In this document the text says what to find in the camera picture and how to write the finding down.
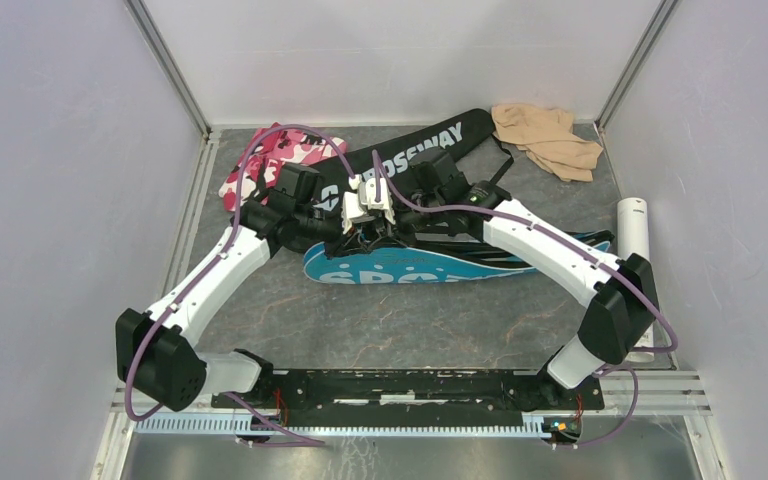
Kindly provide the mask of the blue Sport racket bag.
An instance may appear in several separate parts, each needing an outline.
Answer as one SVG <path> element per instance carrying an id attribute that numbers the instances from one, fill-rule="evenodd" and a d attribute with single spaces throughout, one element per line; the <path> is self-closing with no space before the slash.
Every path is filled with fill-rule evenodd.
<path id="1" fill-rule="evenodd" d="M 360 233 L 340 243 L 317 243 L 303 256 L 304 274 L 324 284 L 457 283 L 536 271 L 499 247 L 436 232 L 406 238 Z"/>

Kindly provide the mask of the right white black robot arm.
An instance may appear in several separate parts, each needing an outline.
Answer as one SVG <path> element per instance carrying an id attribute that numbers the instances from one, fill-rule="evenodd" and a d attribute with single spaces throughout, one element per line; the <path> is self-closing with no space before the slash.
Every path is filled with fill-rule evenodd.
<path id="1" fill-rule="evenodd" d="M 542 368 L 537 392 L 545 405 L 566 406 L 586 377 L 623 363 L 652 324 L 662 320 L 646 258 L 620 258 L 590 247 L 540 219 L 498 185 L 469 183 L 442 148 L 411 158 L 407 172 L 417 188 L 408 195 L 393 190 L 400 203 L 525 261 L 584 307 L 575 336 Z"/>

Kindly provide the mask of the white shuttlecock tube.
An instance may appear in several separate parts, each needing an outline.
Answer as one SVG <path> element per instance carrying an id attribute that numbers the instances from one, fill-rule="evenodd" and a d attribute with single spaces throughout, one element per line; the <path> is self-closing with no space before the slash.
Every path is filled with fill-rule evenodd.
<path id="1" fill-rule="evenodd" d="M 648 206 L 645 200 L 637 197 L 624 198 L 617 204 L 617 255 L 627 259 L 632 254 L 650 259 Z M 640 351 L 644 347 L 654 347 L 652 326 L 644 332 L 628 355 L 628 361 L 636 364 L 653 362 L 655 354 Z"/>

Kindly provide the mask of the pink camouflage racket bag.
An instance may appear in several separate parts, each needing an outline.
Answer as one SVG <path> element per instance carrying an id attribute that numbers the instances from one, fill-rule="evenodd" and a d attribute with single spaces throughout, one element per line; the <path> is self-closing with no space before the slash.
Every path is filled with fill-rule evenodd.
<path id="1" fill-rule="evenodd" d="M 333 146 L 321 135 L 314 135 L 299 129 L 285 129 L 269 135 L 256 144 L 253 153 L 244 160 L 240 158 L 227 179 L 218 190 L 223 208 L 228 212 L 235 210 L 237 183 L 240 186 L 240 203 L 254 193 L 267 187 L 273 187 L 285 164 L 312 166 L 321 161 L 337 157 L 337 152 L 347 152 L 347 142 L 339 137 L 329 137 Z"/>

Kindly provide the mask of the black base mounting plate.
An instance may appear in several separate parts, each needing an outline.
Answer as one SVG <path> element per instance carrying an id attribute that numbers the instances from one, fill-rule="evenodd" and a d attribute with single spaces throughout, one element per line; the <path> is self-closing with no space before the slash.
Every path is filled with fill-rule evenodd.
<path id="1" fill-rule="evenodd" d="M 280 408 L 289 427 L 517 426 L 532 412 L 599 411 L 595 378 L 572 390 L 527 370 L 289 369 L 261 376 L 242 399 Z"/>

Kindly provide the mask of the beige folded cloth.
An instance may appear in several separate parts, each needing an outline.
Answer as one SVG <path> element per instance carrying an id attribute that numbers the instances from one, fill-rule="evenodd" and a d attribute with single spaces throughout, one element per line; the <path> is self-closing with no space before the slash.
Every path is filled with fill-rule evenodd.
<path id="1" fill-rule="evenodd" d="M 494 105 L 490 113 L 495 137 L 524 152 L 542 170 L 564 182 L 593 181 L 603 147 L 573 133 L 571 112 L 515 103 Z"/>

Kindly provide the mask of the black Crossway racket bag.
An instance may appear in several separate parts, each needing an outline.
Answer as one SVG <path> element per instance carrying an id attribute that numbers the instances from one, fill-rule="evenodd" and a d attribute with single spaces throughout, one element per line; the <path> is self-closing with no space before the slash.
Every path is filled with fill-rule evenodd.
<path id="1" fill-rule="evenodd" d="M 376 150 L 385 173 L 394 180 L 400 192 L 406 194 L 416 186 L 408 172 L 413 157 L 429 148 L 440 147 L 458 162 L 490 139 L 494 132 L 491 113 L 474 108 L 415 132 L 349 151 L 345 157 L 354 173 L 367 180 L 374 175 L 372 152 Z M 321 175 L 319 190 L 314 195 L 315 207 L 331 212 L 340 205 L 343 192 L 348 189 L 348 173 L 337 156 L 321 160 L 313 168 Z"/>

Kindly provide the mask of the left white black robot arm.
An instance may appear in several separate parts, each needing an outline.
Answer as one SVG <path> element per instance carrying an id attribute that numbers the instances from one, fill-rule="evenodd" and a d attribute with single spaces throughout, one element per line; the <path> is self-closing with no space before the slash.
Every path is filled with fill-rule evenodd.
<path id="1" fill-rule="evenodd" d="M 124 405 L 136 421 L 133 395 L 179 412 L 202 394 L 233 392 L 250 407 L 266 405 L 274 381 L 266 362 L 244 351 L 204 354 L 201 335 L 238 287 L 291 238 L 341 234 L 336 222 L 316 212 L 322 182 L 312 167 L 284 167 L 271 188 L 236 207 L 217 244 L 169 293 L 144 311 L 126 309 L 115 322 L 117 374 L 125 384 Z"/>

